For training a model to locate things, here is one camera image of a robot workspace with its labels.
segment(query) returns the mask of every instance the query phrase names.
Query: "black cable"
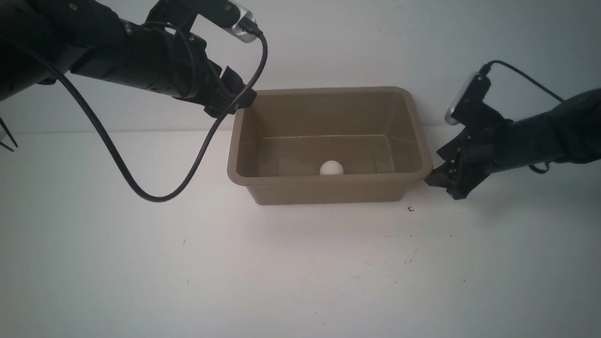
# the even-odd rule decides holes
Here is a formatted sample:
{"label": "black cable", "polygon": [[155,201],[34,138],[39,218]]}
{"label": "black cable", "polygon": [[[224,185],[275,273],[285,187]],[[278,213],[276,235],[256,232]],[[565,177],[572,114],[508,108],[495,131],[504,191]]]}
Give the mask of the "black cable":
{"label": "black cable", "polygon": [[492,65],[494,64],[500,64],[502,66],[505,66],[509,69],[511,69],[512,71],[520,74],[523,78],[525,78],[526,80],[530,81],[530,83],[532,83],[533,85],[535,85],[536,87],[540,88],[542,91],[544,91],[545,93],[551,95],[555,100],[559,101],[559,102],[564,102],[564,99],[562,99],[561,97],[559,97],[559,95],[553,93],[552,91],[550,91],[547,87],[545,87],[544,85],[538,83],[538,81],[536,81],[535,79],[531,78],[530,76],[528,76],[526,73],[524,73],[523,71],[513,67],[512,65],[510,65],[509,63],[503,62],[501,60],[493,60],[487,64],[485,64],[482,69],[480,69],[480,74],[482,75],[487,75],[490,72],[490,69],[492,68]]}
{"label": "black cable", "polygon": [[144,22],[142,25],[140,25],[139,27],[136,28],[137,30],[146,28],[146,27],[162,27],[162,28],[171,28],[173,29],[177,35],[176,36],[180,36],[182,38],[182,40],[184,41],[184,45],[186,46],[186,49],[188,50],[188,55],[190,56],[190,62],[192,63],[192,83],[190,85],[190,90],[188,91],[188,94],[185,96],[182,96],[182,98],[184,99],[188,99],[190,97],[194,97],[197,94],[197,85],[198,85],[198,73],[197,73],[197,69],[196,69],[196,63],[194,62],[195,58],[194,58],[194,53],[192,53],[192,47],[190,46],[190,41],[189,41],[189,37],[186,36],[186,34],[184,34],[179,28],[177,28],[176,26],[170,24],[170,23],[166,23],[166,22],[156,22],[156,21],[148,21],[148,22]]}
{"label": "black cable", "polygon": [[115,144],[112,142],[111,137],[107,133],[106,129],[104,128],[104,126],[102,125],[100,120],[98,119],[98,116],[96,116],[96,114],[94,113],[92,108],[90,108],[88,102],[86,102],[86,100],[81,96],[81,94],[78,92],[77,88],[75,88],[75,86],[71,83],[71,81],[69,81],[69,79],[67,79],[50,61],[48,61],[47,59],[45,59],[43,56],[39,55],[35,51],[31,50],[30,48],[28,48],[20,43],[17,43],[15,41],[12,41],[8,38],[5,38],[5,37],[0,37],[0,41],[7,42],[8,44],[17,48],[21,52],[29,55],[33,59],[37,60],[40,64],[44,65],[45,68],[47,68],[48,71],[51,72],[51,74],[56,76],[56,78],[65,86],[65,88],[73,96],[75,101],[77,101],[79,106],[84,110],[84,113],[90,119],[90,122],[92,122],[92,125],[98,132],[98,135],[100,136],[100,138],[104,142],[106,148],[108,149],[109,153],[113,157],[115,164],[119,168],[119,171],[123,175],[123,178],[125,178],[125,181],[127,181],[127,184],[129,184],[129,186],[134,190],[134,192],[136,192],[136,194],[138,194],[143,199],[148,200],[150,202],[160,203],[160,202],[166,202],[166,201],[170,201],[170,200],[174,199],[179,194],[181,194],[182,191],[188,186],[188,184],[194,177],[194,174],[196,173],[196,170],[198,169],[198,166],[200,165],[200,162],[202,161],[204,154],[207,151],[207,148],[209,147],[209,143],[211,142],[211,139],[213,138],[213,136],[215,135],[215,132],[217,131],[217,128],[219,127],[221,122],[226,118],[226,116],[229,114],[229,112],[231,110],[237,109],[237,104],[238,104],[238,101],[240,100],[240,98],[247,91],[249,91],[252,88],[252,86],[254,86],[254,84],[257,82],[257,80],[263,73],[263,69],[265,68],[265,64],[267,63],[267,54],[268,54],[267,40],[265,39],[265,36],[263,34],[260,34],[258,36],[258,38],[261,40],[261,45],[263,47],[263,54],[261,56],[261,61],[259,63],[259,67],[257,68],[257,71],[253,75],[252,79],[248,82],[248,84],[244,87],[244,89],[240,92],[240,94],[238,94],[238,96],[236,96],[236,98],[230,103],[230,105],[223,111],[223,113],[213,123],[213,126],[209,130],[209,133],[207,134],[207,137],[205,138],[205,140],[203,142],[203,146],[200,148],[200,151],[198,152],[198,156],[197,156],[196,160],[194,161],[192,168],[188,172],[188,175],[186,176],[186,178],[184,179],[182,184],[180,184],[180,186],[178,186],[177,189],[175,191],[173,191],[172,193],[162,196],[162,197],[152,196],[152,195],[148,194],[147,192],[145,192],[138,185],[136,180],[133,178],[132,174],[129,172],[129,169],[127,168],[127,165],[123,161],[123,158],[121,158],[121,155],[119,154],[119,151],[115,147]]}
{"label": "black cable", "polygon": [[[6,126],[6,123],[4,123],[4,120],[2,119],[2,117],[0,117],[0,126],[2,126],[2,128],[6,132],[6,135],[8,136],[8,138],[13,142],[15,148],[18,148],[19,145],[17,144],[17,141],[14,139],[13,134],[11,134],[10,130],[8,130],[8,127]],[[2,146],[3,148],[6,148],[14,153],[14,149],[7,146],[6,144],[0,142],[0,146]]]}

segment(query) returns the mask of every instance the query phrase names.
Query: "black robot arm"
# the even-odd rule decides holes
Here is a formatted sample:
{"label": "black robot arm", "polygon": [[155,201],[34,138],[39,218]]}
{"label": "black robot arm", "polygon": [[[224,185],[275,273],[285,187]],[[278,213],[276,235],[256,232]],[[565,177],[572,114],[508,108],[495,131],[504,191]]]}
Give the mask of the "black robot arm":
{"label": "black robot arm", "polygon": [[[222,72],[210,61],[206,41],[190,29],[199,14],[222,28],[235,26],[240,8],[226,0],[160,0],[140,27],[95,0],[0,0],[0,36],[36,51],[62,72],[197,103],[217,117],[245,84],[229,67]],[[55,83],[36,60],[1,41],[0,46],[0,101],[36,83]],[[255,97],[255,91],[246,92],[239,108]]]}
{"label": "black robot arm", "polygon": [[[426,178],[464,199],[493,173],[531,166],[538,173],[549,163],[585,164],[601,159],[601,89],[577,95],[545,112],[521,121],[506,120],[483,99],[490,88],[490,66],[475,74],[447,121],[464,130],[438,150],[446,162]],[[545,164],[547,170],[534,165]]]}

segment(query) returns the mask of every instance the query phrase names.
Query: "white wall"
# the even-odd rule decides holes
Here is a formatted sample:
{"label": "white wall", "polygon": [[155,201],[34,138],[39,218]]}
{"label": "white wall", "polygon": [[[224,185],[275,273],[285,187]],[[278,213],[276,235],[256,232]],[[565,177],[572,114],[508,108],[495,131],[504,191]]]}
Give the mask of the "white wall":
{"label": "white wall", "polygon": [[[426,134],[434,150],[457,129]],[[205,135],[114,139],[164,194]],[[94,134],[0,152],[0,337],[601,337],[601,162],[495,174],[463,201],[420,183],[264,207],[227,178],[230,135],[165,204]]]}
{"label": "white wall", "polygon": [[[463,81],[495,58],[569,97],[601,85],[599,13],[591,0],[240,0],[258,17],[270,58],[257,89],[396,85],[416,97],[425,124],[441,124]],[[141,23],[155,0],[104,0]],[[260,57],[199,18],[209,57],[248,79]],[[490,74],[487,100],[507,117],[555,102],[505,69]],[[202,107],[70,76],[112,131],[204,129]],[[35,86],[0,103],[15,132],[89,131],[59,85]]]}

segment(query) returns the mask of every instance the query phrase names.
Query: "plastic tub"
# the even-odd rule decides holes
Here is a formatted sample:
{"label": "plastic tub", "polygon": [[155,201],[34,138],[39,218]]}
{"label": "plastic tub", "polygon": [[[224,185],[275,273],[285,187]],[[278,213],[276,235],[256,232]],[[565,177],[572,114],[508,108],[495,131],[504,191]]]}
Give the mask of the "plastic tub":
{"label": "plastic tub", "polygon": [[[330,160],[343,175],[320,176]],[[413,98],[401,88],[259,91],[236,113],[228,176],[261,205],[397,201],[431,171]]]}

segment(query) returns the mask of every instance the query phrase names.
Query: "white ball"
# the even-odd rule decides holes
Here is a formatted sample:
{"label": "white ball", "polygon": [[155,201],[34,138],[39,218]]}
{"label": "white ball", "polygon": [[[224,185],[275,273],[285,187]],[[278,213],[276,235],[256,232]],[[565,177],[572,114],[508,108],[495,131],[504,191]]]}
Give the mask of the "white ball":
{"label": "white ball", "polygon": [[336,161],[328,161],[322,165],[322,168],[319,169],[319,175],[342,175],[344,174],[344,168],[342,165]]}

